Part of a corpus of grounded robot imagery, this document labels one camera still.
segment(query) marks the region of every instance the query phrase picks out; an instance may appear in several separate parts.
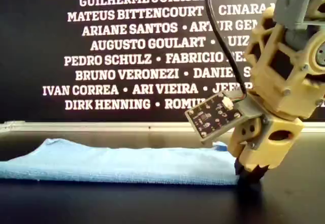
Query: black cable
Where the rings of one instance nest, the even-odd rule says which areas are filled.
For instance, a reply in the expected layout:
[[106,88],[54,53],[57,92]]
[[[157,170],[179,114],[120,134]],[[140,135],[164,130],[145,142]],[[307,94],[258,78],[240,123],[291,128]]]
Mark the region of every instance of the black cable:
[[216,18],[215,18],[213,8],[212,8],[211,0],[205,0],[205,5],[206,5],[207,15],[208,15],[210,24],[212,26],[213,32],[214,32],[215,36],[217,37],[217,40],[218,40],[224,54],[226,55],[226,57],[227,57],[227,59],[228,59],[228,61],[230,63],[230,66],[233,69],[233,73],[235,75],[236,81],[239,83],[240,88],[241,88],[241,90],[243,92],[243,97],[246,97],[246,94],[247,94],[246,87],[245,87],[244,81],[242,79],[242,76],[241,76],[241,74],[240,74],[240,72],[238,70],[235,59],[234,59],[231,51],[229,50],[227,44],[224,42],[223,38],[221,37],[221,35],[219,33]]

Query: circuit board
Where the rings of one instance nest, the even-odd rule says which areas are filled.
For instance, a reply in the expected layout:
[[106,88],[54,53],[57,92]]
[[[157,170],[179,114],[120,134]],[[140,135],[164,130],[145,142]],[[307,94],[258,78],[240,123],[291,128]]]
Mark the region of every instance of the circuit board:
[[223,105],[224,94],[218,93],[185,112],[187,119],[204,139],[231,121],[240,118],[239,110],[228,110]]

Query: screw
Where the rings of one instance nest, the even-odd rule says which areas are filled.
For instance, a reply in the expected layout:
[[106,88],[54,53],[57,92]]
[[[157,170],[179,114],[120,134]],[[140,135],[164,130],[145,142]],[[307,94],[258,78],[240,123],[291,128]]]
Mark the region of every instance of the screw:
[[268,124],[269,123],[268,118],[264,116],[263,119],[262,119],[262,123],[263,124]]
[[308,70],[308,65],[305,64],[302,68],[301,68],[301,71],[305,71],[305,70]]
[[321,106],[323,104],[324,100],[320,99],[316,101],[316,106]]
[[290,89],[285,89],[284,91],[283,91],[283,95],[284,96],[288,96],[288,95],[290,95],[291,94],[291,90]]

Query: folded cloth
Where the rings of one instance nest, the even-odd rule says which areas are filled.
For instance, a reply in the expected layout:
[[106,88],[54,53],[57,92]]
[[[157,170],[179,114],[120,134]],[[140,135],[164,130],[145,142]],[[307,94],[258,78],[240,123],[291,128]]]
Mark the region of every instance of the folded cloth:
[[0,178],[114,183],[233,185],[235,158],[213,148],[96,148],[47,139],[35,151],[0,162]]

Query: black wall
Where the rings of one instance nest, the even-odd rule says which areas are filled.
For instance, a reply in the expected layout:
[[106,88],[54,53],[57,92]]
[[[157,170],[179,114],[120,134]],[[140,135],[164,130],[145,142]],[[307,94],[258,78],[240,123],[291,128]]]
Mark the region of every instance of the black wall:
[[[240,71],[244,75],[245,81],[249,82],[249,65],[243,61],[241,52],[246,48],[247,36],[250,28],[260,19],[261,11],[264,7],[270,6],[276,0],[214,0],[214,10],[220,23],[222,34],[226,41],[231,42],[231,50],[237,52],[237,61]],[[231,15],[225,13],[229,5]],[[196,16],[185,17],[165,17],[165,18],[136,18],[118,19],[117,16],[112,20],[106,21],[68,21],[68,12],[85,11],[108,11],[117,14],[122,9],[144,9],[144,8],[177,8],[177,7],[196,7],[202,10],[202,16],[196,11]],[[167,3],[143,3],[129,5],[105,5],[105,6],[80,6],[79,0],[0,0],[0,122],[8,120],[25,121],[186,121],[183,109],[165,109],[165,99],[202,99],[213,94],[216,83],[223,84],[223,89],[229,89],[229,83],[234,83],[232,77],[220,75],[217,78],[196,78],[193,69],[217,68],[222,71],[229,70],[228,62],[201,62],[201,63],[167,63],[166,53],[200,53],[200,52],[220,52],[219,45],[211,44],[215,39],[212,31],[190,32],[193,22],[208,21],[204,1],[192,0],[185,2]],[[241,14],[236,14],[234,8],[239,8]],[[130,34],[129,28],[139,24],[148,23],[173,23],[175,33],[150,33],[150,34]],[[241,29],[242,24],[246,23],[246,30]],[[224,30],[223,25],[228,23],[232,30]],[[127,34],[106,35],[106,36],[82,36],[85,26],[92,25],[113,25],[126,24]],[[178,38],[184,37],[198,38],[204,37],[205,41],[197,44],[201,47],[192,48],[162,48],[150,49],[148,47],[150,39],[159,38]],[[126,40],[144,39],[146,47],[144,49],[121,49],[121,50],[91,50],[93,41],[98,40]],[[141,54],[141,60],[145,60],[144,54],[149,54],[151,64],[136,65],[106,65],[100,66],[65,66],[65,56],[87,56],[114,54]],[[170,69],[165,70],[166,76],[161,79],[122,79],[119,77],[122,70],[129,69]],[[168,78],[175,75],[178,69],[179,78]],[[76,71],[85,70],[113,70],[116,73],[114,80],[79,81],[76,80]],[[158,93],[156,84],[181,84],[194,83],[198,93],[167,94]],[[134,94],[135,85],[152,84],[153,94]],[[43,95],[43,86],[70,86],[69,95]],[[74,85],[116,85],[119,94],[111,95],[76,95],[73,94]],[[97,110],[95,100],[126,100],[126,99],[149,99],[150,108],[142,110],[117,109]],[[89,110],[66,110],[66,101],[72,100],[92,100],[92,109]],[[324,110],[318,109],[313,121],[322,121]]]

